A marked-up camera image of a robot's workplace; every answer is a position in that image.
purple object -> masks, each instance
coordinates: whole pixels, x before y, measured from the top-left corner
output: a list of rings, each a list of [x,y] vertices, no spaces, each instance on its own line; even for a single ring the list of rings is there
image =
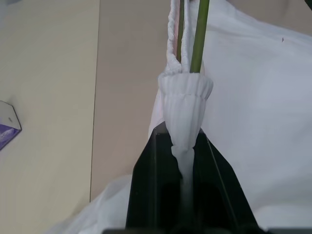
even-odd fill
[[[20,122],[13,106],[0,101],[0,150],[20,132]]]

green stem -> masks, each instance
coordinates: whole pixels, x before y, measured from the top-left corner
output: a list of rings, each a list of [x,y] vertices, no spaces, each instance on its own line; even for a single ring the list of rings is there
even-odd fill
[[[180,0],[179,28],[177,35],[176,59],[181,62],[181,45],[184,26],[184,0]]]
[[[208,10],[209,10],[209,0],[200,0],[190,69],[190,72],[193,73],[200,72],[205,44]]]

beige table surface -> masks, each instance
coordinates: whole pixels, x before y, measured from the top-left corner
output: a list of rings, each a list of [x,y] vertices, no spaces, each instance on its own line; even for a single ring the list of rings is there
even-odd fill
[[[169,0],[101,0],[91,199],[132,173],[147,143],[169,11]]]
[[[0,233],[40,234],[89,202],[99,0],[22,0],[0,23]]]

